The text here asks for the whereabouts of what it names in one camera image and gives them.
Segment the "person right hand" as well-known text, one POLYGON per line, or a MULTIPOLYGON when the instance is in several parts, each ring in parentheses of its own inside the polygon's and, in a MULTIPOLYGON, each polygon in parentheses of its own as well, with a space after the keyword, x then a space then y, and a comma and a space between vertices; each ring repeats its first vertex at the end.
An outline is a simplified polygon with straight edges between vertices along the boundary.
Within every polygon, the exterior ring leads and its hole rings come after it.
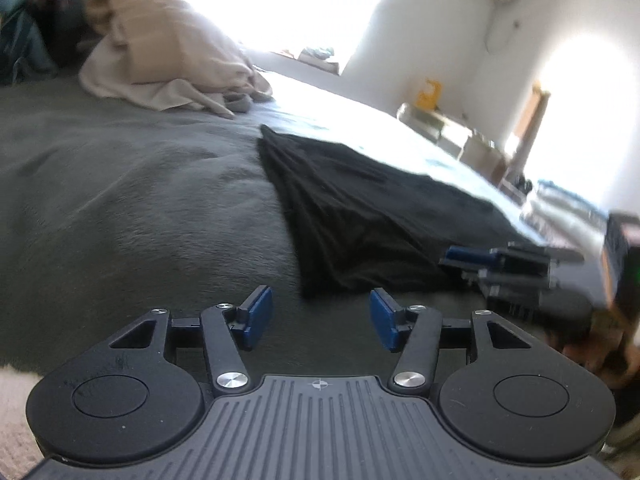
POLYGON ((639 326, 615 310, 597 311, 588 336, 569 342, 566 335, 546 331, 547 342, 570 360, 598 376, 608 388, 628 385, 639 375, 639 326))

